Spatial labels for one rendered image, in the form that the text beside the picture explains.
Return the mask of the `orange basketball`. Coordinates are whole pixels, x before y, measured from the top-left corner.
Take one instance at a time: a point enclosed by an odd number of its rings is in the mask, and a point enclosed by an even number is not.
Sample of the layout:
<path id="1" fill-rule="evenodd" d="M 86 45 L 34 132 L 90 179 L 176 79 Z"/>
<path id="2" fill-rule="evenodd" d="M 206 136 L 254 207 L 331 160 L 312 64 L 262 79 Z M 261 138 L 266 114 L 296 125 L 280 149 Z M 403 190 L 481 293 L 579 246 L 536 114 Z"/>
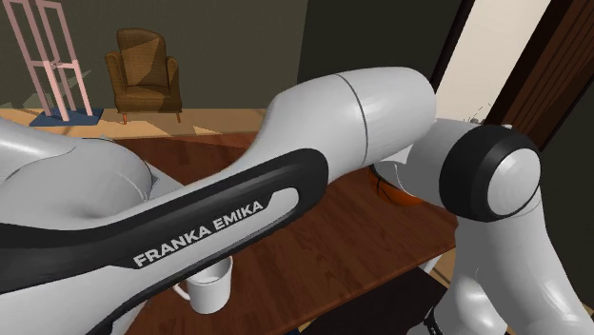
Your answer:
<path id="1" fill-rule="evenodd" d="M 375 193 L 384 201 L 402 207 L 412 207 L 422 204 L 420 198 L 411 196 L 382 179 L 374 166 L 368 169 L 368 179 Z"/>

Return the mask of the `dark brown door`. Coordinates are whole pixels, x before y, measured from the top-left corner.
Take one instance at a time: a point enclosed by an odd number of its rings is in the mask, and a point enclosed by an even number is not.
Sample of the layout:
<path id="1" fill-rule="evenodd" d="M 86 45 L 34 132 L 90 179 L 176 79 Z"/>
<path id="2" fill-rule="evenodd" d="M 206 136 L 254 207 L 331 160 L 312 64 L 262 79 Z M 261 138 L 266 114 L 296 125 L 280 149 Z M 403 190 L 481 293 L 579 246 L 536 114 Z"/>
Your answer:
<path id="1" fill-rule="evenodd" d="M 485 118 L 540 149 L 594 81 L 594 0 L 550 0 Z"/>

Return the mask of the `pink frame stand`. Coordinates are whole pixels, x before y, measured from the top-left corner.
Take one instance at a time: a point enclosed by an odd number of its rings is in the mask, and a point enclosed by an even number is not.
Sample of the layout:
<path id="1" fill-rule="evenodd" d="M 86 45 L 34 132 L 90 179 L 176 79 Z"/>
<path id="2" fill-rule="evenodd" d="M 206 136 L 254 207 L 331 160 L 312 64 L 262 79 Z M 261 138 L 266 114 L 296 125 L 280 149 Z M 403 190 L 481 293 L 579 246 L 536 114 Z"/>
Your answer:
<path id="1" fill-rule="evenodd" d="M 43 111 L 30 122 L 30 125 L 32 127 L 96 125 L 101 119 L 103 111 L 100 108 L 92 108 L 90 106 L 88 93 L 84 84 L 84 76 L 72 44 L 62 5 L 50 0 L 2 0 L 2 4 L 43 108 Z M 12 8 L 14 4 L 21 5 L 26 14 L 27 22 L 29 23 L 32 37 L 40 56 L 38 60 L 34 60 L 30 56 L 23 33 Z M 63 61 L 59 55 L 47 10 L 55 10 L 57 13 L 69 53 L 68 61 Z M 51 93 L 56 103 L 54 108 L 49 106 L 47 96 L 36 72 L 37 69 L 43 69 L 48 77 Z M 80 90 L 83 102 L 81 108 L 78 108 L 74 104 L 71 86 L 66 76 L 68 69 L 74 72 L 75 83 Z"/>

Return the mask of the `white mug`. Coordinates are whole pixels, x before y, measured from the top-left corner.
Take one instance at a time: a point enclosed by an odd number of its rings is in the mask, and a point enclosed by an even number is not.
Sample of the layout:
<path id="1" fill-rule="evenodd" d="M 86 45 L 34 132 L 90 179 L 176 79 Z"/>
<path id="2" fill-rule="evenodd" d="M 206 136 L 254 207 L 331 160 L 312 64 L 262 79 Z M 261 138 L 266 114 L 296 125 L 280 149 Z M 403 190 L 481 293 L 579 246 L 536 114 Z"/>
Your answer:
<path id="1" fill-rule="evenodd" d="M 222 309 L 231 293 L 231 274 L 233 258 L 231 256 L 209 266 L 185 280 L 186 289 L 179 284 L 173 290 L 188 301 L 196 313 L 207 315 Z"/>

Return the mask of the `brown wooden table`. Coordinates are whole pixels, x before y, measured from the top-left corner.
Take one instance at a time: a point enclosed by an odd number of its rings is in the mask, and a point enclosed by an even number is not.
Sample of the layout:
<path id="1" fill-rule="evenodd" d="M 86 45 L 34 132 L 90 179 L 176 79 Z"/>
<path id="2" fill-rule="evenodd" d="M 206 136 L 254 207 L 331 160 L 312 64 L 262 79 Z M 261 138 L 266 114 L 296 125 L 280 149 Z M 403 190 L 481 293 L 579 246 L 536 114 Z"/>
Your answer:
<path id="1" fill-rule="evenodd" d="M 303 217 L 233 257 L 231 295 L 201 315 L 174 291 L 127 335 L 406 335 L 442 296 L 421 264 L 452 249 L 455 218 L 380 199 L 366 169 L 339 178 Z"/>

